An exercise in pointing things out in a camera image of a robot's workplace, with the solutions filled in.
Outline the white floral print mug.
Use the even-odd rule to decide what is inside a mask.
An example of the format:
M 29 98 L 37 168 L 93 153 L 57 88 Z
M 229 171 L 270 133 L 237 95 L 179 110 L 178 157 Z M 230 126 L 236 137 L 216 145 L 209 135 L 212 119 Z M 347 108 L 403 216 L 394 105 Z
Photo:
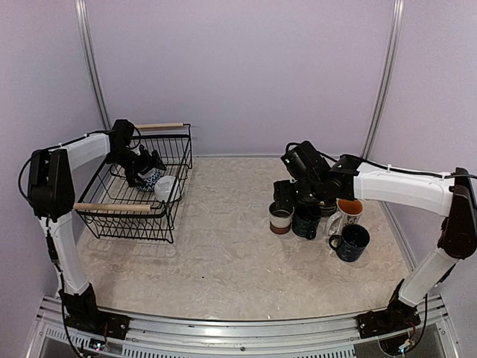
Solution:
M 349 224 L 357 224 L 363 213 L 363 203 L 359 200 L 336 201 L 336 212 L 326 221 L 325 234 L 327 236 L 339 235 L 342 229 Z

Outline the left aluminium frame post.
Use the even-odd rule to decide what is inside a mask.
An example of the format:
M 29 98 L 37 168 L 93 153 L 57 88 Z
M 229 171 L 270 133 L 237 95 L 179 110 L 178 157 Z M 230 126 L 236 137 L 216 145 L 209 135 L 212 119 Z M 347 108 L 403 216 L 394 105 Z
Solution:
M 83 48 L 83 54 L 86 62 L 86 70 L 91 83 L 95 103 L 98 108 L 101 124 L 104 129 L 111 129 L 111 121 L 107 111 L 107 104 L 104 98 L 104 92 L 101 87 L 100 76 L 95 61 L 92 33 L 89 26 L 87 3 L 85 0 L 74 0 L 75 12 L 78 21 L 80 42 Z

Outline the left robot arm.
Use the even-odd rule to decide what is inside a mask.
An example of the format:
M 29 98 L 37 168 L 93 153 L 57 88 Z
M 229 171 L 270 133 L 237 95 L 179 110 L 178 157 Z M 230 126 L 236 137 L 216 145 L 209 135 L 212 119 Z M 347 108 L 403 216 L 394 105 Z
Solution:
M 95 131 L 65 144 L 36 150 L 29 162 L 27 202 L 44 231 L 59 280 L 63 309 L 90 332 L 105 324 L 92 284 L 81 267 L 72 228 L 75 188 L 72 172 L 98 158 L 122 167 L 130 187 L 145 187 L 166 166 L 157 151 L 131 145 L 137 126 L 118 119 L 109 131 Z

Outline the plain white bowl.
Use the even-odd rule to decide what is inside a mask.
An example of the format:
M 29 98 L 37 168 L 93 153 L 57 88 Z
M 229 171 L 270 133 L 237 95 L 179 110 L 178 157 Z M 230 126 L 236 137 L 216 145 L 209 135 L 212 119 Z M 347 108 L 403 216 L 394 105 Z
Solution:
M 181 199 L 180 180 L 172 175 L 161 177 L 154 185 L 154 195 L 159 202 L 174 202 Z

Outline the aluminium frame post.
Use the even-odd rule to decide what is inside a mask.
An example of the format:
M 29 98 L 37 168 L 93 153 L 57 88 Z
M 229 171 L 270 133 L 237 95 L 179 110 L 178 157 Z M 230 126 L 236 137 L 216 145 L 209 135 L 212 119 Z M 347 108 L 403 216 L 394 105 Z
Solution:
M 95 103 L 98 108 L 101 124 L 104 129 L 111 129 L 111 121 L 107 111 L 107 104 L 104 98 L 104 92 L 101 87 L 100 76 L 95 61 L 92 33 L 89 26 L 87 3 L 85 0 L 74 0 L 75 12 L 78 21 L 80 42 L 83 48 L 83 54 L 86 62 L 86 70 L 91 83 Z
M 376 101 L 373 107 L 370 127 L 368 128 L 364 147 L 361 151 L 361 156 L 365 159 L 369 159 L 372 154 L 373 146 L 376 142 L 376 138 L 379 131 L 379 126 L 382 121 L 388 92 L 391 86 L 392 76 L 394 73 L 394 65 L 396 63 L 397 52 L 399 48 L 399 39 L 402 30 L 404 7 L 404 0 L 395 0 L 393 3 L 391 29 L 388 36 L 388 43 L 385 51 L 385 61 L 379 82 Z

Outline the right aluminium frame post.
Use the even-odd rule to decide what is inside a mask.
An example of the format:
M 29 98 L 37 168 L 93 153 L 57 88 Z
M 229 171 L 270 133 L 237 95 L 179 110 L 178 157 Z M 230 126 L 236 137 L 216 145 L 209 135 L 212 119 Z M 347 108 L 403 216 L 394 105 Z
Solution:
M 404 7 L 404 0 L 395 0 L 393 3 L 391 29 L 388 36 L 388 43 L 385 51 L 385 61 L 379 82 L 376 101 L 373 107 L 370 127 L 368 128 L 364 147 L 361 151 L 361 156 L 365 159 L 369 159 L 372 154 L 373 146 L 376 142 L 376 138 L 379 131 L 379 126 L 382 121 L 388 92 L 391 86 L 392 76 L 394 73 L 394 65 L 396 63 L 397 52 L 399 48 L 399 39 L 402 30 Z

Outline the brown striped ceramic cup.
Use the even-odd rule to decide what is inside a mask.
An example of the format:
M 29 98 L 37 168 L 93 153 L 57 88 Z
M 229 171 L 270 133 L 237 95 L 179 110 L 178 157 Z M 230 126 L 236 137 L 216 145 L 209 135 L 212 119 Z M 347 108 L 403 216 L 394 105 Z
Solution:
M 278 208 L 276 203 L 271 203 L 269 208 L 269 228 L 278 235 L 286 234 L 290 231 L 294 208 Z

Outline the woven bamboo plate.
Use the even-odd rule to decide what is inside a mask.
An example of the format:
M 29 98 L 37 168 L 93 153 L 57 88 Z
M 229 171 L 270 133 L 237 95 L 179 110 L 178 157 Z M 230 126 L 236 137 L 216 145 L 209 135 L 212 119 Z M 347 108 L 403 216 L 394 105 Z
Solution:
M 335 202 L 323 202 L 320 204 L 322 209 L 325 210 L 335 210 L 336 209 L 336 203 Z

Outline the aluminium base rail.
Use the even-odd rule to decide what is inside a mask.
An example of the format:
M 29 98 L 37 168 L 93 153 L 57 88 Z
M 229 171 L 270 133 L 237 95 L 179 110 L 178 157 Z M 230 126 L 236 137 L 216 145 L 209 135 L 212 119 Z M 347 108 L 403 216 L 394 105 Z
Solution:
M 85 356 L 98 357 L 389 357 L 379 343 L 404 334 L 362 339 L 359 313 L 265 321 L 219 321 L 172 318 L 100 307 L 127 315 L 124 340 L 107 338 L 104 351 L 91 352 L 89 344 L 101 336 L 69 329 L 72 341 Z M 63 329 L 61 304 L 45 296 L 21 357 L 76 357 Z M 439 295 L 428 300 L 427 323 L 419 345 L 404 357 L 464 357 Z

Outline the navy blue ceramic mug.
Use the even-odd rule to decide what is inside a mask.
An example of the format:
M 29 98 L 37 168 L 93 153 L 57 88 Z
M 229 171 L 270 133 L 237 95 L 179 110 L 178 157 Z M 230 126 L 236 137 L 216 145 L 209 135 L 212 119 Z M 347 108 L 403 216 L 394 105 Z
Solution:
M 337 257 L 347 263 L 353 263 L 363 254 L 370 243 L 370 233 L 359 224 L 348 224 L 340 234 L 329 238 L 329 246 Z

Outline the blue patterned white bowl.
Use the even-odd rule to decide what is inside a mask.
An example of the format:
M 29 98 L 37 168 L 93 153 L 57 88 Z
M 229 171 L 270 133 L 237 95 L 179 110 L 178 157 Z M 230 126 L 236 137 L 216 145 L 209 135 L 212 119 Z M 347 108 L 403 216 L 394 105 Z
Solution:
M 156 182 L 161 178 L 161 172 L 156 169 L 156 173 L 152 178 L 142 179 L 142 182 L 136 187 L 140 192 L 153 192 Z

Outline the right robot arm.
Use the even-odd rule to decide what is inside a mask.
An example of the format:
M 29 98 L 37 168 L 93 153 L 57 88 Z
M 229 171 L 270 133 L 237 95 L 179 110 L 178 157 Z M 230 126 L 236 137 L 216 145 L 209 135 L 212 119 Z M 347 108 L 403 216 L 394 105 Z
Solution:
M 462 168 L 453 173 L 419 172 L 350 154 L 329 165 L 320 154 L 307 158 L 295 151 L 280 159 L 292 176 L 274 183 L 274 200 L 281 207 L 337 198 L 400 204 L 443 217 L 436 248 L 396 287 L 382 313 L 386 330 L 400 329 L 424 296 L 444 281 L 459 261 L 476 252 L 476 200 L 472 176 Z

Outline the dark green ceramic mug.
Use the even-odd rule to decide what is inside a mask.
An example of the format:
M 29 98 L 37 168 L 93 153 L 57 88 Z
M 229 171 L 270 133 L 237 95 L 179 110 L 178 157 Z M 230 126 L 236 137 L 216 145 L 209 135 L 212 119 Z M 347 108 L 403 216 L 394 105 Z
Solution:
M 295 235 L 313 240 L 317 236 L 318 225 L 322 217 L 320 206 L 296 207 L 291 229 Z

